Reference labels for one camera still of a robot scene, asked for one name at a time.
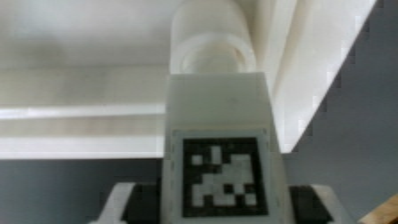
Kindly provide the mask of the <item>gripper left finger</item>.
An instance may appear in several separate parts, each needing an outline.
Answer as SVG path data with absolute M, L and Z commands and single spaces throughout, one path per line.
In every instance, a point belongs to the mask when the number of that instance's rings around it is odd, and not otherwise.
M 157 183 L 114 185 L 98 218 L 88 224 L 160 224 Z

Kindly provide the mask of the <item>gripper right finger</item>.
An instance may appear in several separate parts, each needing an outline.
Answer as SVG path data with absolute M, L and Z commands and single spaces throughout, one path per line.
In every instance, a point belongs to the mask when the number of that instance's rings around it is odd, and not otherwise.
M 356 224 L 335 189 L 327 185 L 292 185 L 292 224 Z

